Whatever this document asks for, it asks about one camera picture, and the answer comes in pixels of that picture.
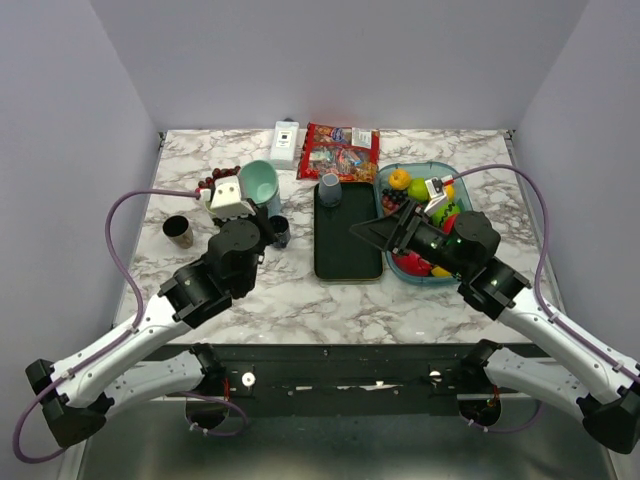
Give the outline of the dark blue mug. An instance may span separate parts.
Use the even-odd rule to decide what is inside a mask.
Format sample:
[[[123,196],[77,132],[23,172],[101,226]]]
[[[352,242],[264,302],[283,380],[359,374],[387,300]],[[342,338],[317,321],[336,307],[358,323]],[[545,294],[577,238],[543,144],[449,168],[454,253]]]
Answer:
[[[290,224],[286,217],[282,215],[274,215],[269,218],[270,224],[274,230],[276,240],[272,246],[278,249],[284,249],[288,246],[291,233]]]

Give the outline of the grey blue dotted mug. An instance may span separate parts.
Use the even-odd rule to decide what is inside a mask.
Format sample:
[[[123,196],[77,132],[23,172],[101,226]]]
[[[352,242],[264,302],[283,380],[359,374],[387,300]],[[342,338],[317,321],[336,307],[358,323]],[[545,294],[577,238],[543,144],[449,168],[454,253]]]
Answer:
[[[326,173],[320,178],[318,196],[320,203],[328,208],[335,207],[340,203],[342,187],[337,174]]]

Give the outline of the brown striped mug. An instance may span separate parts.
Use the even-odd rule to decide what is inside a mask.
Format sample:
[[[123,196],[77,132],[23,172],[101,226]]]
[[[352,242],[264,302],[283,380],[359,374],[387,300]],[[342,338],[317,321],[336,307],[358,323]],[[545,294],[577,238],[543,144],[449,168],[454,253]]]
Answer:
[[[193,231],[189,220],[182,215],[173,215],[167,218],[162,225],[162,231],[179,248],[189,249],[193,246]]]

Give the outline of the mint green mug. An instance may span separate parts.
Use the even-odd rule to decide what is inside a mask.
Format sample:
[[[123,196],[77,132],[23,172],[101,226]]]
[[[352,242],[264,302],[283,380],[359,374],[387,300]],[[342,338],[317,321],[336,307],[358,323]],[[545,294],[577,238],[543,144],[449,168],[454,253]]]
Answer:
[[[238,177],[245,196],[255,203],[269,202],[279,191],[277,172],[267,161],[256,160],[246,164]]]

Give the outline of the light green large mug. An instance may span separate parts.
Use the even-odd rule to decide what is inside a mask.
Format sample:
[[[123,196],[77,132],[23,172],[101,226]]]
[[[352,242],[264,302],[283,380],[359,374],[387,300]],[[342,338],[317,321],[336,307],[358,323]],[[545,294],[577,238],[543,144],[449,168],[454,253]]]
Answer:
[[[211,218],[212,222],[218,228],[221,228],[228,221],[228,219],[226,217],[220,217],[218,214],[216,214],[213,211],[210,211],[209,214],[210,214],[210,218]]]

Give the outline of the light blue hexagonal mug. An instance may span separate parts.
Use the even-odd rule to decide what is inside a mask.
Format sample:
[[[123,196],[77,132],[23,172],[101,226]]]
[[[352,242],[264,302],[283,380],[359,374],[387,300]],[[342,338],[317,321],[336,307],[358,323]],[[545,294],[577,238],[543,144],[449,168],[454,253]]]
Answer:
[[[280,190],[276,188],[270,198],[265,202],[268,211],[268,217],[274,217],[281,214],[282,203]]]

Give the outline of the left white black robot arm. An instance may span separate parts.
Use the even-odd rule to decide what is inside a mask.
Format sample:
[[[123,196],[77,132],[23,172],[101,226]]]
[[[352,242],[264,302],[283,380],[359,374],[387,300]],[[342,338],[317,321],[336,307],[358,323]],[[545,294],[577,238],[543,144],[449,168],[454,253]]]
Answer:
[[[275,240],[267,209],[240,204],[195,261],[180,267],[137,313],[81,351],[25,370],[47,427],[62,449],[97,433],[109,415],[165,394],[214,393],[222,380],[211,349],[191,347],[167,361],[145,357],[230,309],[255,286],[266,246]]]

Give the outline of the dark blue grape bunch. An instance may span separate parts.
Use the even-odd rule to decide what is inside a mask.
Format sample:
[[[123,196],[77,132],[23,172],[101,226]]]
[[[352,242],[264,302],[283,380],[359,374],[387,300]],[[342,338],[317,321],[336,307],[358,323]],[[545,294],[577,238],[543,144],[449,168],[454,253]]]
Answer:
[[[402,205],[407,200],[407,192],[405,190],[384,189],[382,191],[383,196],[390,197],[397,205]]]

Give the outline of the black tray gold rim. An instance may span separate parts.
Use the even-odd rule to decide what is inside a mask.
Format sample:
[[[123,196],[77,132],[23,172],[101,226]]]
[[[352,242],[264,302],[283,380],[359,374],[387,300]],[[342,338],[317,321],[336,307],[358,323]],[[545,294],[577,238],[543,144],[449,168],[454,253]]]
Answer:
[[[322,204],[316,185],[313,199],[315,275],[331,282],[378,279],[383,273],[381,252],[350,232],[353,225],[378,218],[373,185],[344,183],[341,200],[332,207]]]

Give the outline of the green lime fruit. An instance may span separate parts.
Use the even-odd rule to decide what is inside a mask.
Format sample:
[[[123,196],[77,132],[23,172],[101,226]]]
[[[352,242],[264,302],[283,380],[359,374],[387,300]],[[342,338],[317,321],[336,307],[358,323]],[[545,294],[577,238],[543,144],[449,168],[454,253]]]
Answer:
[[[406,189],[409,198],[417,202],[426,202],[430,195],[424,178],[413,178]]]

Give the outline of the yellow mango fruit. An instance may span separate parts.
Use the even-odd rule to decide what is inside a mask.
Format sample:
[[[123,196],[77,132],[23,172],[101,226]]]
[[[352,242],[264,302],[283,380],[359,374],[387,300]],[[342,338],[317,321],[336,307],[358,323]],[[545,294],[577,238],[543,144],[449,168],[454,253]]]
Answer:
[[[434,266],[431,269],[431,275],[436,278],[448,278],[452,276],[450,272],[439,266]]]

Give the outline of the green striped melon fruit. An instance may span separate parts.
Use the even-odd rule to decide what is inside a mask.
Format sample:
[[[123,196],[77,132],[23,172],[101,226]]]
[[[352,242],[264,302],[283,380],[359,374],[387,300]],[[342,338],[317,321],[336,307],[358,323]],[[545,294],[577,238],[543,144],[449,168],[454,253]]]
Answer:
[[[435,213],[433,213],[430,217],[431,224],[439,229],[441,229],[446,221],[455,214],[460,213],[459,206],[453,202],[449,201],[442,207],[440,207]]]

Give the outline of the red snack bag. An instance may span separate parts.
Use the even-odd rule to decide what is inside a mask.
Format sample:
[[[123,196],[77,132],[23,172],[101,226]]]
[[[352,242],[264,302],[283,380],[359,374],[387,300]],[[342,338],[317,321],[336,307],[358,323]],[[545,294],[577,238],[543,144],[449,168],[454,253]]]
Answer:
[[[335,174],[341,182],[373,183],[378,173],[380,131],[357,127],[307,125],[297,179]]]

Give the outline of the dark red grape bunch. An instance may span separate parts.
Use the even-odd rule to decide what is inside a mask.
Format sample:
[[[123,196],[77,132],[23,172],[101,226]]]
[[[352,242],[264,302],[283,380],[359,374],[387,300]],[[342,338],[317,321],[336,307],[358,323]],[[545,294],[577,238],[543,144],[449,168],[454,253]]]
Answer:
[[[218,179],[237,176],[240,170],[241,170],[240,166],[235,166],[233,168],[215,168],[210,172],[209,176],[198,181],[197,188],[198,189],[212,188]]]

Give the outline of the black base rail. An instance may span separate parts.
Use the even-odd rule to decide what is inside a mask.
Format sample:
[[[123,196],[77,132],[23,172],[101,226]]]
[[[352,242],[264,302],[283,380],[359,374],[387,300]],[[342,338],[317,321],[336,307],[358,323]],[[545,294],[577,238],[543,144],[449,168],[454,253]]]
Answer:
[[[465,357],[473,344],[233,345],[203,347],[218,370],[197,387],[230,388],[252,418],[431,414],[455,416],[494,388]]]

